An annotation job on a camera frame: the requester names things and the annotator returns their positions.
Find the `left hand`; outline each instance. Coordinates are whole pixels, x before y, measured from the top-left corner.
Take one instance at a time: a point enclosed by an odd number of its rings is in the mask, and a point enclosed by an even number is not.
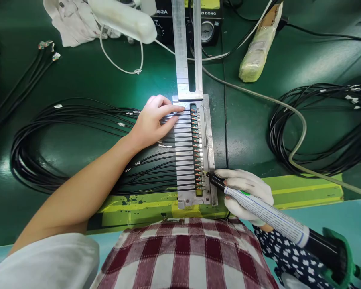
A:
[[[178,121],[178,117],[169,118],[163,125],[160,124],[160,120],[169,113],[184,110],[183,106],[172,105],[163,95],[151,96],[127,137],[138,151],[153,145],[168,134]]]
[[[215,174],[219,178],[226,179],[226,186],[232,189],[245,191],[246,193],[260,198],[269,205],[274,204],[272,189],[255,174],[240,169],[218,169],[215,170]],[[225,206],[233,215],[240,219],[248,220],[255,226],[262,226],[265,224],[264,222],[259,222],[257,216],[247,211],[229,195],[225,196]]]

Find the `polka dot fabric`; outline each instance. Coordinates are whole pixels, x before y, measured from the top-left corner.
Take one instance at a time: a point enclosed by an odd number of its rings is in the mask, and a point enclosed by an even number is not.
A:
[[[286,272],[312,289],[332,289],[320,275],[324,265],[306,250],[296,246],[276,230],[264,232],[256,226],[254,233],[260,241],[263,254],[277,263],[274,272],[282,285],[281,274]],[[357,289],[352,284],[350,289]]]

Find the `gray cable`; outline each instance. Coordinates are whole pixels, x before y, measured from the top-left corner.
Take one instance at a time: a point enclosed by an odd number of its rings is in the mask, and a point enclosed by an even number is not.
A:
[[[292,107],[292,106],[290,106],[290,105],[288,105],[288,104],[286,104],[286,103],[284,103],[284,102],[281,102],[281,101],[279,101],[279,100],[276,100],[276,99],[274,99],[274,98],[271,98],[271,97],[269,97],[269,96],[265,96],[265,95],[263,95],[263,94],[259,94],[259,93],[257,93],[257,92],[248,90],[248,89],[246,89],[246,88],[242,88],[242,87],[239,87],[239,86],[237,86],[237,85],[234,85],[234,84],[225,82],[225,81],[223,81],[223,80],[215,77],[214,75],[212,75],[212,74],[211,74],[210,72],[208,72],[204,67],[202,67],[202,69],[203,69],[204,73],[206,73],[208,76],[210,76],[212,79],[214,79],[214,80],[217,81],[217,82],[220,82],[220,83],[222,83],[222,84],[225,84],[225,85],[230,86],[230,87],[232,87],[232,88],[235,88],[235,89],[237,89],[237,90],[243,91],[243,92],[245,92],[245,93],[252,94],[252,95],[254,95],[254,96],[257,96],[257,97],[260,97],[260,98],[263,98],[263,99],[272,101],[272,102],[274,102],[274,103],[276,103],[276,104],[279,104],[279,105],[281,105],[281,106],[284,106],[284,107],[286,107],[287,109],[290,109],[292,112],[294,112],[294,113],[300,118],[300,120],[301,120],[301,122],[302,122],[302,134],[301,134],[301,137],[300,137],[298,143],[296,144],[296,146],[294,147],[294,149],[292,150],[292,152],[291,152],[290,155],[289,155],[289,162],[290,162],[293,166],[295,166],[296,168],[298,168],[298,169],[300,169],[300,170],[302,170],[302,171],[304,171],[304,172],[306,172],[306,173],[308,173],[308,174],[312,174],[312,175],[314,175],[314,176],[316,176],[316,177],[319,177],[319,178],[321,178],[321,179],[325,179],[325,180],[327,180],[327,181],[330,181],[330,182],[332,182],[332,183],[335,183],[335,184],[337,184],[337,185],[340,185],[340,186],[342,186],[342,187],[345,187],[345,188],[347,188],[347,189],[349,189],[349,190],[351,190],[351,191],[353,191],[353,192],[356,192],[356,193],[358,193],[358,194],[361,195],[361,189],[360,189],[360,188],[357,188],[357,187],[355,187],[355,186],[349,185],[349,184],[344,183],[344,182],[342,182],[342,181],[339,181],[339,180],[337,180],[337,179],[328,177],[328,176],[326,176],[326,175],[317,173],[317,172],[315,172],[315,171],[309,170],[309,169],[307,169],[307,168],[305,168],[305,167],[303,167],[303,166],[300,166],[299,164],[297,164],[297,163],[294,162],[293,157],[294,157],[295,153],[298,151],[298,149],[300,148],[300,146],[302,145],[302,143],[304,142],[304,139],[305,139],[305,136],[306,136],[306,132],[307,132],[307,129],[308,129],[308,126],[307,126],[307,124],[306,124],[305,117],[304,117],[304,116],[302,115],[302,113],[300,113],[297,109],[295,109],[294,107]]]

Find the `white cable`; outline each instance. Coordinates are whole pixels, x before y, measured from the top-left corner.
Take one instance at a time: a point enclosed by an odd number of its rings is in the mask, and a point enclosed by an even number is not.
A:
[[[134,70],[134,72],[129,72],[129,71],[126,71],[122,68],[120,68],[119,66],[117,66],[112,60],[111,58],[108,56],[107,52],[104,50],[104,46],[103,46],[103,30],[104,30],[104,25],[102,25],[101,29],[100,29],[100,46],[101,46],[101,49],[103,50],[105,56],[107,57],[107,59],[116,67],[118,68],[120,71],[124,72],[124,73],[127,73],[127,74],[139,74],[142,72],[142,67],[143,67],[143,43],[140,42],[140,51],[141,51],[141,61],[140,61],[140,68],[139,69],[136,69]]]
[[[254,31],[257,29],[258,25],[261,23],[263,17],[265,16],[266,14],[266,11],[268,10],[269,6],[271,5],[271,3],[273,2],[273,0],[269,0],[269,3],[266,5],[266,8],[265,10],[263,11],[261,17],[259,18],[257,24],[253,27],[253,30],[249,33],[249,35],[242,41],[242,43],[238,46],[238,48],[240,48],[249,38],[250,36],[252,36],[252,34],[254,33]],[[171,52],[172,54],[175,55],[175,53],[169,49],[166,45],[164,45],[163,43],[159,42],[158,40],[154,40],[156,43],[158,43],[160,46],[162,46],[163,48],[165,48],[167,51]],[[213,57],[209,57],[209,58],[202,58],[202,61],[210,61],[210,60],[214,60],[214,59],[217,59],[217,58],[221,58],[221,57],[224,57],[226,56],[227,54],[229,54],[228,52],[224,53],[224,54],[221,54],[221,55],[216,55],[216,56],[213,56]]]
[[[173,51],[171,51],[171,49],[167,48],[167,47],[164,46],[162,43],[159,43],[159,45],[161,45],[162,47],[166,48],[166,50],[168,50],[169,52],[171,52],[172,54],[175,55],[175,53],[174,53]],[[265,96],[265,95],[263,95],[263,94],[254,92],[254,91],[252,91],[252,90],[248,90],[247,88],[242,88],[242,87],[239,87],[239,86],[237,86],[237,85],[231,84],[231,83],[229,83],[229,82],[223,81],[223,80],[215,77],[214,75],[212,75],[212,74],[211,74],[210,72],[208,72],[204,67],[202,67],[202,69],[203,69],[204,73],[206,73],[206,74],[207,74],[208,76],[210,76],[212,79],[214,79],[214,80],[216,80],[216,81],[218,81],[218,82],[220,82],[220,83],[222,83],[222,84],[225,84],[225,85],[230,86],[230,87],[232,87],[232,88],[235,88],[235,89],[237,89],[237,90],[241,90],[241,91],[243,91],[243,92],[252,94],[252,95],[254,95],[254,96],[257,96],[257,97],[260,97],[260,98],[269,100],[269,101],[271,101],[271,102],[274,102],[274,103],[276,103],[276,104],[279,104],[279,105],[281,105],[281,106],[284,106],[284,107],[286,107],[287,109],[290,109],[292,112],[294,112],[294,113],[299,117],[299,119],[300,119],[301,122],[302,122],[302,134],[301,134],[301,137],[300,137],[298,143],[296,144],[296,146],[294,147],[294,149],[292,150],[292,152],[291,152],[290,155],[289,155],[289,162],[290,162],[293,166],[295,166],[296,168],[298,168],[298,169],[300,169],[300,170],[302,170],[302,171],[304,171],[304,172],[306,172],[306,173],[308,173],[308,174],[314,175],[314,176],[319,177],[319,178],[321,178],[321,179],[325,179],[325,180],[327,180],[327,181],[329,181],[329,182],[332,182],[332,183],[335,183],[335,184],[337,184],[337,185],[340,185],[340,186],[342,186],[342,187],[344,187],[344,188],[347,188],[347,189],[349,189],[349,190],[351,190],[351,191],[353,191],[353,192],[356,192],[356,193],[358,193],[358,194],[361,195],[361,189],[360,189],[360,188],[357,188],[357,187],[352,186],[352,185],[350,185],[350,184],[344,183],[344,182],[339,181],[339,180],[337,180],[337,179],[328,177],[328,176],[326,176],[326,175],[317,173],[317,172],[315,172],[315,171],[309,170],[309,169],[307,169],[307,168],[305,168],[305,167],[297,164],[296,162],[294,162],[293,157],[294,157],[294,155],[296,154],[296,152],[298,151],[298,149],[301,147],[302,143],[304,142],[304,139],[305,139],[305,136],[306,136],[306,132],[307,132],[307,130],[308,130],[308,126],[307,126],[307,124],[306,124],[305,117],[304,117],[304,116],[302,115],[302,113],[300,113],[297,109],[295,109],[294,107],[292,107],[292,106],[290,106],[290,105],[288,105],[288,104],[286,104],[286,103],[284,103],[284,102],[282,102],[282,101],[279,101],[279,100],[276,100],[276,99],[274,99],[274,98],[271,98],[271,97],[269,97],[269,96]]]

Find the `red checkered cloth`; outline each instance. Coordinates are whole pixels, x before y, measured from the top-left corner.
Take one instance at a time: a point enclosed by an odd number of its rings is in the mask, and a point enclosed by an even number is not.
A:
[[[257,238],[239,219],[190,218],[124,231],[91,288],[278,286]]]

